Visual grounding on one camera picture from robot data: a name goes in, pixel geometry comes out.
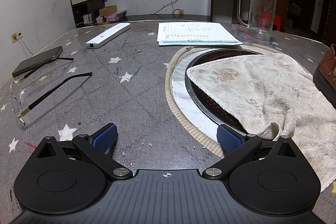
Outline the brown leather shoe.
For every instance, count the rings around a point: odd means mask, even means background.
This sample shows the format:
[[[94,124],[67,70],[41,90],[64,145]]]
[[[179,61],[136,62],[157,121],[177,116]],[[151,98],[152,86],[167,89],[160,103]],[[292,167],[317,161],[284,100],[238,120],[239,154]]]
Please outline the brown leather shoe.
[[[317,89],[326,97],[326,99],[336,107],[336,59],[335,44],[332,44],[319,62],[313,75],[313,82]]]

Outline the white towel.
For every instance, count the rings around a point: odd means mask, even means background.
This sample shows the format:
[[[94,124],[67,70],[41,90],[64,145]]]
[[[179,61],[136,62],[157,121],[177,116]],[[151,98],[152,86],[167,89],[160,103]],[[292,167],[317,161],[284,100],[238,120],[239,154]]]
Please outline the white towel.
[[[245,131],[266,140],[290,136],[321,182],[335,180],[335,108],[288,55],[241,55],[190,67],[188,78]]]

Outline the grey star pattern table mat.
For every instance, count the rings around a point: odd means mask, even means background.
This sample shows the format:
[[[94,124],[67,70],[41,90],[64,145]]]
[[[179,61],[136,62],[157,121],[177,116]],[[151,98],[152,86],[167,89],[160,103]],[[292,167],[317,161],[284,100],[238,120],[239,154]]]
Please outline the grey star pattern table mat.
[[[31,110],[19,127],[1,92],[1,221],[12,223],[320,223],[313,207],[322,190],[315,170],[294,140],[262,138],[252,159],[224,179],[202,173],[218,157],[171,112],[165,95],[167,66],[187,46],[159,46],[157,22],[132,23],[105,46],[86,42],[99,26],[67,32],[62,57],[73,58],[76,78]],[[192,46],[204,53],[187,67],[241,55],[282,53],[244,38],[242,46]],[[240,134],[239,121],[186,77],[196,105]],[[107,179],[80,159],[72,139],[108,123],[116,143],[105,154],[132,171]]]

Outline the white remote control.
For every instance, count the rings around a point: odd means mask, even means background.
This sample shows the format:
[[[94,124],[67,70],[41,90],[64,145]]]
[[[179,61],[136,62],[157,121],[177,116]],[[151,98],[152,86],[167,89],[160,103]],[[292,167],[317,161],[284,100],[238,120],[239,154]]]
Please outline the white remote control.
[[[118,23],[86,42],[87,48],[101,48],[106,43],[123,34],[131,27],[130,23]]]

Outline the black smartphone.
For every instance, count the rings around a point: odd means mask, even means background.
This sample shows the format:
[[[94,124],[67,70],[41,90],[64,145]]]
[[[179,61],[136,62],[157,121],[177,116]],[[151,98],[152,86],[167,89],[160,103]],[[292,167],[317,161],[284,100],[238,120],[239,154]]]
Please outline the black smartphone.
[[[39,65],[44,64],[47,61],[57,59],[60,54],[63,51],[62,46],[58,46],[55,48],[52,48],[48,51],[39,53],[35,56],[32,56],[26,60],[23,60],[19,63],[19,65],[15,68],[15,70],[12,73],[13,77],[17,77],[18,75],[21,75],[22,73],[28,72],[34,68],[36,68]]]

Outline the white notebook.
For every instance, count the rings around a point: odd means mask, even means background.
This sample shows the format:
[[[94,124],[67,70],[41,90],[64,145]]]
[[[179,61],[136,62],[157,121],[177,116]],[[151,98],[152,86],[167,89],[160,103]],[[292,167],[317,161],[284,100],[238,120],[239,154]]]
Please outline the white notebook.
[[[238,39],[220,23],[165,22],[158,26],[159,46],[238,46]]]

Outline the red plastic stool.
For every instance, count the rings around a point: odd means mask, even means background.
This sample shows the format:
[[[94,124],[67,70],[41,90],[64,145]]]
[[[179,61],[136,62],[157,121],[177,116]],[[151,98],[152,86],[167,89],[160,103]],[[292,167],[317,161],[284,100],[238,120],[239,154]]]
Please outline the red plastic stool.
[[[273,20],[271,20],[271,17],[271,12],[264,11],[261,16],[261,27],[270,28],[270,23],[273,22],[272,30],[281,31],[281,17],[279,15],[274,15]]]

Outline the cardboard box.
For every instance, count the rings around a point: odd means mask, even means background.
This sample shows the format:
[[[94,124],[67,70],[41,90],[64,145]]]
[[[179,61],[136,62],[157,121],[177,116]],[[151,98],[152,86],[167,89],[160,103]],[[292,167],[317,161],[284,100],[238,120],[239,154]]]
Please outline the cardboard box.
[[[105,6],[105,7],[101,8],[99,10],[99,15],[101,17],[103,17],[103,16],[109,16],[109,15],[113,15],[116,12],[117,12],[117,6],[116,5]]]

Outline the black tv console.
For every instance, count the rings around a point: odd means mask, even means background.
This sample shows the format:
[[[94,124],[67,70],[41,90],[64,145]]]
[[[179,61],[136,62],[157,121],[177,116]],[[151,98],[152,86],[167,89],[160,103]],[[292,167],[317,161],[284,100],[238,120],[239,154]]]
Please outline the black tv console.
[[[86,27],[91,25],[98,25],[98,24],[112,24],[112,23],[119,23],[119,22],[140,22],[140,21],[197,21],[197,22],[210,22],[210,16],[206,15],[189,15],[189,14],[148,14],[148,15],[126,15],[122,14],[121,16],[117,16],[115,19],[108,18],[107,16],[103,16],[102,20],[96,18],[96,23],[79,23],[78,27]]]

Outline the clear glass mason jar mug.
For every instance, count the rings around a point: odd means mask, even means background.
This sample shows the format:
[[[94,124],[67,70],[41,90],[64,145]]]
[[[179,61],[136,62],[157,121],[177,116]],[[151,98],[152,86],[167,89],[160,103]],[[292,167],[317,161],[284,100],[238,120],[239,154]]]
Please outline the clear glass mason jar mug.
[[[272,13],[271,20],[276,12],[276,0],[248,0],[249,12],[248,23],[244,23],[241,19],[241,0],[237,0],[237,20],[247,29],[248,34],[260,40],[270,41],[272,35],[273,22],[270,23],[270,28],[261,27],[261,16],[264,11]]]

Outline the clear frame eyeglasses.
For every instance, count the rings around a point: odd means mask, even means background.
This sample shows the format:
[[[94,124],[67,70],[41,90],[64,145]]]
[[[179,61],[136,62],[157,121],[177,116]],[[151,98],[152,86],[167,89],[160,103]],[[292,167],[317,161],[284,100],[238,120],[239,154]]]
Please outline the clear frame eyeglasses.
[[[46,61],[12,81],[9,105],[19,127],[25,127],[25,116],[67,82],[91,77],[92,72],[76,73],[73,58],[58,57]]]

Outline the white wall socket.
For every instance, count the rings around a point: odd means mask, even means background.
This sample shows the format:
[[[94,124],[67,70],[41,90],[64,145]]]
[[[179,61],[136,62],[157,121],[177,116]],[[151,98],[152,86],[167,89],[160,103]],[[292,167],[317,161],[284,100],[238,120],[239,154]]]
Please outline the white wall socket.
[[[12,43],[15,43],[16,41],[20,40],[23,38],[23,34],[21,31],[15,32],[10,35],[10,39]]]

